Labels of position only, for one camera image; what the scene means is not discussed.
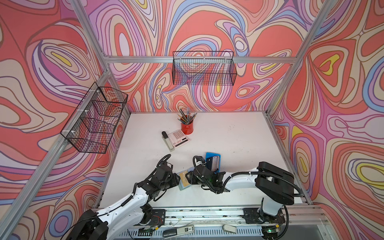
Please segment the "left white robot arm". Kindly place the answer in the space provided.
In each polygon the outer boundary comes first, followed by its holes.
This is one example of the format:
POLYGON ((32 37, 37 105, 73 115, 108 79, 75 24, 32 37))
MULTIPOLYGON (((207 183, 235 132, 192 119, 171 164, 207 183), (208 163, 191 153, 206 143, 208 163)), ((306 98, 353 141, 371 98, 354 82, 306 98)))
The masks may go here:
POLYGON ((88 210, 69 228, 67 240, 112 240, 127 228, 151 222, 149 202, 160 193, 178 186, 180 177, 173 165, 162 162, 145 180, 134 185, 132 193, 113 205, 98 211, 88 210))

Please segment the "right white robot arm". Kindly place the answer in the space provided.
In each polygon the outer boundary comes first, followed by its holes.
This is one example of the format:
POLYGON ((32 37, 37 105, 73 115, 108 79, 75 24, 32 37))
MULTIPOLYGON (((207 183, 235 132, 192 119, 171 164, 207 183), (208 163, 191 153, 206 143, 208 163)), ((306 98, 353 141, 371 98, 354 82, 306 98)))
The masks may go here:
POLYGON ((302 189, 295 184, 290 172, 267 162, 260 162, 254 170, 216 173, 198 160, 194 170, 186 174, 188 183, 200 185, 214 194, 229 193, 238 189, 258 189, 265 196, 261 201, 259 215, 275 217, 282 207, 291 206, 295 198, 302 198, 302 189))

